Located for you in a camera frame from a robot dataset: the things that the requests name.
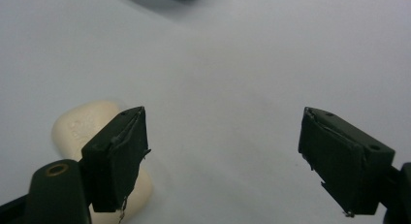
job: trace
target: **bolt hole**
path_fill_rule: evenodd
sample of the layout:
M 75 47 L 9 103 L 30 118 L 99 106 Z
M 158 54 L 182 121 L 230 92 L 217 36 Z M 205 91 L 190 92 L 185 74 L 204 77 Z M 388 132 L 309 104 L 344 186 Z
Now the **bolt hole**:
M 373 149 L 373 150 L 380 150 L 380 149 L 381 149 L 380 146 L 375 145 L 375 144 L 372 144 L 372 145 L 370 145 L 369 147 L 370 147 L 371 149 Z
M 58 176 L 66 172 L 67 169 L 69 169 L 67 164 L 56 164 L 47 168 L 46 176 Z

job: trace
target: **white table surface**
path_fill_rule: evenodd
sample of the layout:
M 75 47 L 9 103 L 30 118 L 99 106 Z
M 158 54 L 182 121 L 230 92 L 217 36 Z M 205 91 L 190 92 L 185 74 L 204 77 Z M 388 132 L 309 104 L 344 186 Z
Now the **white table surface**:
M 298 154 L 305 106 L 411 161 L 411 0 L 0 0 L 0 203 L 61 159 L 66 110 L 145 106 L 154 181 L 130 223 L 346 218 Z

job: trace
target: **white object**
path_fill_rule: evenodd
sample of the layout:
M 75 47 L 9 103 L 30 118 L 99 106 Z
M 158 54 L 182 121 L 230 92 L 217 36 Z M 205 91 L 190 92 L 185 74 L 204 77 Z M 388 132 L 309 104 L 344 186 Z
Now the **white object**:
M 117 104 L 110 101 L 96 101 L 76 107 L 62 114 L 55 121 L 51 136 L 64 158 L 81 159 L 81 149 L 117 114 Z M 147 203 L 152 192 L 148 173 L 140 169 L 135 189 L 127 200 L 124 221 L 133 216 Z M 120 212 L 94 212 L 90 206 L 92 223 L 117 223 Z

